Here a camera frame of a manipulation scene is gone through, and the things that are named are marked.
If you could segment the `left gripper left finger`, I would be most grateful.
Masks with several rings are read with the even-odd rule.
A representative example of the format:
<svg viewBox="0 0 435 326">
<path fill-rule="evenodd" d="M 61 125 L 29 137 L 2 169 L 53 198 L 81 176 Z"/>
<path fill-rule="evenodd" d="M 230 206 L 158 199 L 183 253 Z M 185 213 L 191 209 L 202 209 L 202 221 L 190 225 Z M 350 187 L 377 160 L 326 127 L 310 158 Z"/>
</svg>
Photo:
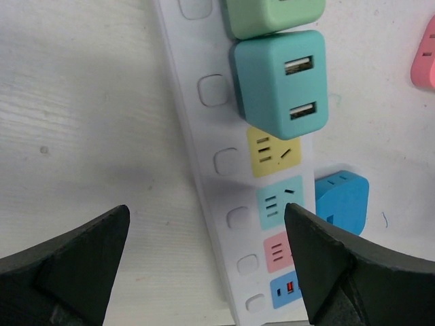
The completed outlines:
<svg viewBox="0 0 435 326">
<path fill-rule="evenodd" d="M 1 259 L 2 325 L 102 325 L 130 225 L 117 206 Z"/>
</svg>

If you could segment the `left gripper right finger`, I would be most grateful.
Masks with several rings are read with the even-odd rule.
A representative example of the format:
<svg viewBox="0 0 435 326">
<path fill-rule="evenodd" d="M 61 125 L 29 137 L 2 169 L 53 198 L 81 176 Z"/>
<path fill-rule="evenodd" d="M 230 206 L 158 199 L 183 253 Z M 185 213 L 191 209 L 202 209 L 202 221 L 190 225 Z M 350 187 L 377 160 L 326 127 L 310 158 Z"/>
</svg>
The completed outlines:
<svg viewBox="0 0 435 326">
<path fill-rule="evenodd" d="M 433 325 L 434 262 L 377 245 L 285 207 L 285 228 L 312 325 Z"/>
</svg>

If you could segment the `blue charger plug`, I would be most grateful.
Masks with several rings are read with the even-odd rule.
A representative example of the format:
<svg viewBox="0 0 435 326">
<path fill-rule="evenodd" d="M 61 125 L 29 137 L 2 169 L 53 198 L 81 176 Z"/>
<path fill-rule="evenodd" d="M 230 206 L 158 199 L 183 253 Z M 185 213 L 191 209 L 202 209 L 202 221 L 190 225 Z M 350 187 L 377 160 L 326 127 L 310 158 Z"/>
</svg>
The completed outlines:
<svg viewBox="0 0 435 326">
<path fill-rule="evenodd" d="M 316 215 L 359 236 L 366 225 L 369 189 L 366 178 L 348 170 L 317 179 Z"/>
</svg>

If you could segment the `white power strip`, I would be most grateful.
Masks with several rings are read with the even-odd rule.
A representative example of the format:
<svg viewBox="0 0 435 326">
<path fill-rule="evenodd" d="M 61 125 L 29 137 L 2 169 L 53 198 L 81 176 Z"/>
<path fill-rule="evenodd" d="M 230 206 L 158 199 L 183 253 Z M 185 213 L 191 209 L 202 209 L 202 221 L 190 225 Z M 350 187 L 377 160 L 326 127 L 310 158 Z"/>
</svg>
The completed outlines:
<svg viewBox="0 0 435 326">
<path fill-rule="evenodd" d="M 239 115 L 219 1 L 155 3 L 175 105 L 237 325 L 305 321 L 285 206 L 315 210 L 311 137 L 279 141 Z"/>
</svg>

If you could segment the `teal charger plug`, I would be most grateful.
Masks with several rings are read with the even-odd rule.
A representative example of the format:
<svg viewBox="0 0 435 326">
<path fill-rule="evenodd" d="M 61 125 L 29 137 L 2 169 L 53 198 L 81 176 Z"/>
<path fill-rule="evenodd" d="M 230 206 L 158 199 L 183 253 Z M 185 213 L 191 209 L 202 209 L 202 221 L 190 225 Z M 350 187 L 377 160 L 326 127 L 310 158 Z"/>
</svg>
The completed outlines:
<svg viewBox="0 0 435 326">
<path fill-rule="evenodd" d="M 326 43 L 315 30 L 275 33 L 230 51 L 239 112 L 274 137 L 322 129 L 329 118 Z"/>
</svg>

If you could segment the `pink cube socket adapter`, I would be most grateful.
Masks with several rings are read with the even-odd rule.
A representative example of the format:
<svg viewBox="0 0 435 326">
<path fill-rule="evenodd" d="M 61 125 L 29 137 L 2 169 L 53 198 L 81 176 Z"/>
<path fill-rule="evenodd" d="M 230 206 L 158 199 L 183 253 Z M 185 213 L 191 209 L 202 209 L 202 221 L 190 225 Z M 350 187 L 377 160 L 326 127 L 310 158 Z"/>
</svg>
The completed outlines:
<svg viewBox="0 0 435 326">
<path fill-rule="evenodd" d="M 434 90 L 434 25 L 435 17 L 432 16 L 411 65 L 413 85 L 427 90 Z"/>
</svg>

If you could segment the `green charger plug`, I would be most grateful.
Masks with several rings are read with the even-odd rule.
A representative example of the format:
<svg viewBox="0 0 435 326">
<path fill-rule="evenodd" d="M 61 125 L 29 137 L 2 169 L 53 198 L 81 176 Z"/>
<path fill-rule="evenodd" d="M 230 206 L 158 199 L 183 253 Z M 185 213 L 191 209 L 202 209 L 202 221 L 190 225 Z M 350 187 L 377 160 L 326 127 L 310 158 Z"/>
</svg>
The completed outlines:
<svg viewBox="0 0 435 326">
<path fill-rule="evenodd" d="M 227 0 L 222 12 L 231 37 L 251 39 L 319 19 L 325 0 Z"/>
</svg>

